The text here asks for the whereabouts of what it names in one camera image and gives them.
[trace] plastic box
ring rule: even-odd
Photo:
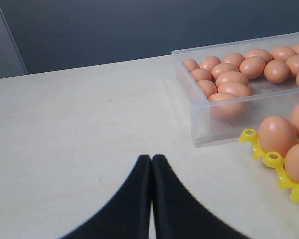
[[[292,46],[299,43],[299,32],[246,41],[225,43],[213,46],[173,51],[176,76],[184,89],[191,105],[191,134],[195,147],[223,144],[238,141],[243,130],[258,127],[262,120],[270,115],[290,118],[294,106],[299,104],[299,87],[294,78],[273,84],[262,75],[250,80],[252,96],[240,97],[219,102],[210,102],[196,84],[182,61],[191,58],[200,63],[207,56],[217,56],[221,60],[229,53],[245,54],[255,48],[270,51],[273,47]],[[210,114],[213,107],[220,104],[250,101],[244,112],[231,120],[216,119]]]

